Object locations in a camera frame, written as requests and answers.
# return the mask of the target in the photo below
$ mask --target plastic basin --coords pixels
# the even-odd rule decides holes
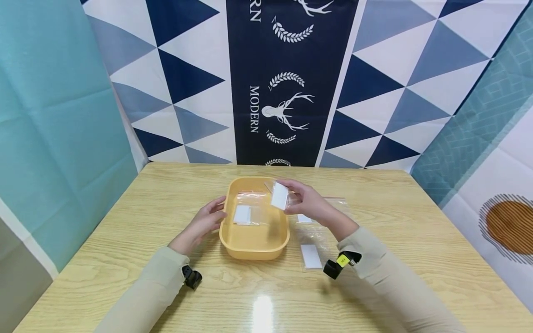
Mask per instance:
[[[241,177],[231,182],[228,189],[224,211],[226,218],[219,231],[220,241],[229,255],[235,259],[272,260],[277,258],[289,242],[289,223],[287,216],[279,209],[270,206],[270,193],[265,182],[269,177]],[[261,213],[266,223],[260,225],[238,225],[233,222],[240,192],[264,192]]]

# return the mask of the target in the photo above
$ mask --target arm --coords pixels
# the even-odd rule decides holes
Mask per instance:
[[[94,332],[148,333],[180,291],[181,267],[188,263],[188,257],[168,247],[159,249]]]
[[[220,228],[225,197],[202,207],[168,247],[159,249],[133,285],[98,324],[95,333],[148,333],[172,303],[185,278],[182,267],[205,235]]]
[[[286,214],[304,214],[329,228],[340,251],[362,255],[354,266],[410,333],[466,332],[436,294],[407,265],[387,250],[372,233],[331,206],[312,187],[280,180],[301,199],[287,207]]]
[[[337,247],[362,255],[353,267],[356,274],[374,288],[408,332],[466,332],[433,290],[370,231],[358,228]]]

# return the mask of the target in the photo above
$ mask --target triangle pattern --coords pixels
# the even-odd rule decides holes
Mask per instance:
[[[525,6],[524,1],[505,4],[479,2],[453,12],[440,21],[490,58]]]
[[[225,1],[220,1],[220,0],[200,0],[200,1],[202,1],[203,3],[208,5],[209,7],[216,9],[217,11],[219,11],[222,14],[224,14],[224,16],[225,16],[225,13],[226,13],[226,3],[225,3]]]
[[[172,104],[158,50],[153,50],[111,75],[111,81],[134,87]]]
[[[376,147],[376,150],[374,150],[374,153],[370,157],[365,167],[389,163],[417,155],[420,155],[420,153],[404,146],[403,144],[391,140],[386,136],[382,136]]]
[[[153,162],[189,163],[189,157],[187,157],[187,151],[184,145],[153,155],[150,157],[150,160]]]
[[[440,12],[440,17],[459,11],[483,0],[448,0]]]
[[[132,123],[132,126],[145,132],[164,136],[177,142],[183,142],[180,124],[178,123],[173,105]]]
[[[148,133],[137,128],[134,128],[134,130],[148,157],[182,146],[181,143],[175,142],[174,140],[170,140],[166,137]]]
[[[228,164],[231,163],[228,160],[223,158],[208,154],[203,151],[196,150],[191,147],[185,146],[187,151],[187,156],[189,157],[190,163],[214,163],[214,164]]]
[[[187,146],[228,161],[234,162],[237,160],[235,132],[232,127],[191,142]]]
[[[383,134],[404,90],[405,88],[396,89],[337,111]]]
[[[413,0],[413,2],[436,18],[439,17],[442,8],[446,4],[446,0]]]
[[[483,73],[488,60],[418,82],[408,89],[453,115]]]
[[[159,56],[173,103],[178,103],[224,81],[163,50],[159,50]]]
[[[85,14],[156,45],[146,0],[91,0],[82,4]]]
[[[158,46],[219,13],[199,0],[146,0],[146,5]]]
[[[485,60],[485,55],[437,21],[409,85]]]
[[[396,110],[392,114],[385,133],[395,132],[407,126],[423,123],[449,114],[437,108],[427,100],[418,96],[409,89],[405,89]]]
[[[224,81],[184,99],[176,103],[176,106],[226,127],[234,126],[230,81]]]
[[[148,44],[124,29],[92,16],[87,17],[96,35],[96,41],[109,74],[113,74],[120,68],[155,49],[155,46]]]
[[[362,166],[366,165],[372,153],[376,150],[380,139],[381,135],[335,147],[327,152]]]
[[[230,78],[228,26],[225,15],[216,15],[159,48],[224,80]]]
[[[436,21],[407,30],[354,55],[396,82],[407,85]]]
[[[396,132],[388,133],[385,136],[414,151],[423,153],[448,120],[450,120],[450,117],[412,125]]]
[[[367,1],[353,52],[434,19],[411,0]]]
[[[324,155],[322,156],[322,161],[320,161],[320,167],[321,168],[354,168],[354,169],[362,168],[360,165],[357,165],[348,160],[335,156],[332,153],[327,152],[327,151],[325,151]]]
[[[214,121],[202,118],[194,113],[174,106],[177,119],[180,123],[183,143],[191,143],[202,139],[203,137],[218,133],[227,129],[226,126],[215,123]]]
[[[399,88],[403,86],[352,55],[337,108],[368,100]]]
[[[399,159],[399,160],[384,163],[384,164],[372,165],[372,166],[369,166],[367,169],[404,170],[405,172],[410,173],[411,169],[413,168],[413,165],[419,159],[419,157],[420,155],[417,155],[417,156],[403,158],[403,159]]]
[[[167,102],[143,93],[139,89],[122,83],[113,83],[113,87],[131,123],[152,115],[170,105]]]
[[[368,128],[360,122],[336,111],[333,115],[331,129],[329,130],[326,149],[339,147],[348,143],[379,136],[380,133]]]

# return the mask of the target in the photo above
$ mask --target wooden table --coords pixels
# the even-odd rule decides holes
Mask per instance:
[[[230,181],[252,175],[295,178],[324,196],[345,197],[360,224],[469,332],[531,333],[530,313],[402,171],[164,163],[144,168],[16,332],[92,332],[159,247]],[[401,331],[349,270],[337,281],[303,270],[294,237],[277,260],[249,262],[232,259],[214,235],[191,261],[203,282],[196,291],[184,287],[152,332]]]

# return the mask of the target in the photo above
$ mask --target deer antler logo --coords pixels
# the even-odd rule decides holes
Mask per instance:
[[[324,6],[320,7],[320,8],[309,8],[307,6],[307,3],[305,2],[305,0],[294,0],[294,1],[298,1],[299,4],[302,5],[303,7],[303,10],[305,10],[305,13],[309,16],[314,16],[313,14],[311,13],[316,13],[316,14],[327,14],[327,13],[331,13],[331,11],[324,11],[324,9],[326,9],[327,6],[331,5],[333,3],[333,1],[325,4]]]
[[[293,108],[290,108],[289,105],[295,100],[295,99],[298,99],[298,98],[303,98],[303,99],[306,99],[308,101],[310,101],[311,103],[313,103],[313,101],[311,101],[310,97],[314,97],[313,95],[300,95],[301,93],[296,93],[294,96],[292,96],[289,100],[287,101],[283,101],[281,103],[279,103],[278,107],[271,107],[270,105],[267,105],[266,107],[264,107],[263,109],[261,109],[261,113],[267,117],[267,118],[270,118],[270,117],[277,117],[278,118],[278,121],[280,123],[284,123],[285,125],[289,126],[289,128],[292,130],[292,131],[295,131],[297,129],[307,129],[305,128],[307,125],[309,125],[309,123],[305,124],[305,125],[302,125],[302,126],[293,126],[290,124],[288,118],[291,118],[292,116],[289,116],[289,115],[286,115],[284,112],[285,110],[292,110]]]

